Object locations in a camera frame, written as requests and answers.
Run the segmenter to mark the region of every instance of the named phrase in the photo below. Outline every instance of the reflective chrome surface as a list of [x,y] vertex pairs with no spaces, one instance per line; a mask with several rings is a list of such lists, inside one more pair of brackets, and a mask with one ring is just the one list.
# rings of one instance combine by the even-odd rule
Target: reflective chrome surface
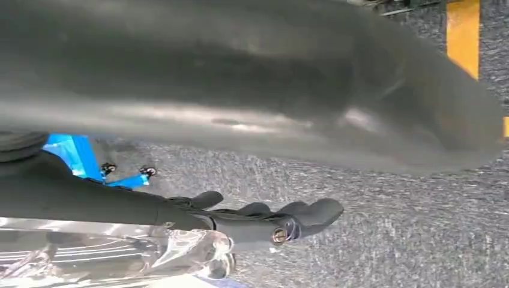
[[235,266],[231,242],[210,230],[0,218],[0,287],[116,286]]
[[475,168],[499,103],[399,25],[327,0],[0,1],[0,128],[392,172]]

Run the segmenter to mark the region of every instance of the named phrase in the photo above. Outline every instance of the screw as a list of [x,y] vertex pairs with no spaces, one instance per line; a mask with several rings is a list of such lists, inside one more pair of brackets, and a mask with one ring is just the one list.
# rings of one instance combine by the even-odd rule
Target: screw
[[109,175],[110,173],[112,173],[116,170],[116,165],[110,164],[110,163],[104,163],[103,165],[101,165],[101,170],[104,172],[105,175]]
[[283,245],[286,240],[288,239],[288,233],[286,233],[286,230],[283,228],[276,228],[274,230],[274,233],[272,235],[272,242],[274,245]]
[[146,176],[148,176],[150,178],[152,176],[157,175],[157,169],[155,169],[153,167],[143,167],[140,169],[140,173],[145,174]]
[[166,229],[167,232],[170,232],[172,230],[173,225],[175,225],[174,222],[166,222],[163,224],[163,227]]

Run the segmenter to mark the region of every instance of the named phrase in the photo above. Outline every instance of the yellow road marking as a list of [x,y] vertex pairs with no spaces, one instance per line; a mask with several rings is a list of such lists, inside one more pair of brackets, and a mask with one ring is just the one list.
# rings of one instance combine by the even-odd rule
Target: yellow road marking
[[[479,78],[481,1],[459,0],[447,4],[447,55],[472,77]],[[504,118],[509,137],[509,117]]]

